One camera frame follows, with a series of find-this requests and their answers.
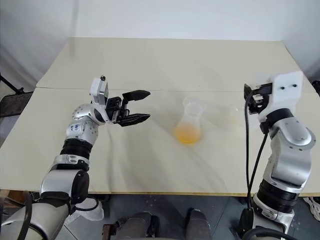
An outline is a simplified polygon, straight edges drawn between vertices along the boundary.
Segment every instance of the table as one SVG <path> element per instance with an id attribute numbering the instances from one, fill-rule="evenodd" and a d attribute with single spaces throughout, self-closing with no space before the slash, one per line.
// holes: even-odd
<path id="1" fill-rule="evenodd" d="M 112 90 L 120 96 L 123 90 Z M 183 145 L 172 130 L 183 113 L 186 96 L 207 103 L 202 139 Z M 36 88 L 25 110 L 0 149 L 0 183 L 3 189 L 38 191 L 41 181 L 59 154 L 73 110 L 90 102 L 87 89 Z M 316 93 L 304 93 L 296 117 L 320 136 L 320 104 Z M 151 91 L 146 99 L 130 103 L 132 113 L 150 113 L 138 125 L 99 127 L 90 155 L 91 193 L 157 193 L 244 196 L 245 126 L 242 92 Z M 263 134 L 257 116 L 250 116 L 250 169 Z M 256 173 L 252 192 L 258 190 L 270 156 L 268 139 Z M 312 173 L 304 196 L 319 195 L 317 158 L 312 149 Z"/>
<path id="2" fill-rule="evenodd" d="M 103 74 L 111 90 L 242 92 L 244 83 L 299 70 L 280 41 L 77 37 L 36 86 L 89 89 Z"/>

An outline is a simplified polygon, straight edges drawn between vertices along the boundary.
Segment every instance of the gray floor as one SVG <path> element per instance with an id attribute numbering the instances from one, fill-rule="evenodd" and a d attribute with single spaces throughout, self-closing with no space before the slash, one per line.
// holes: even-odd
<path id="1" fill-rule="evenodd" d="M 159 237 L 184 239 L 185 217 L 189 208 L 197 208 L 205 213 L 213 240 L 238 240 L 234 227 L 244 207 L 235 197 L 112 195 L 104 205 L 105 218 L 102 221 L 88 221 L 80 216 L 64 226 L 58 240 L 99 240 L 104 224 L 143 211 L 159 217 Z M 320 222 L 313 218 L 302 199 L 296 204 L 295 212 L 289 234 L 298 240 L 320 240 Z"/>

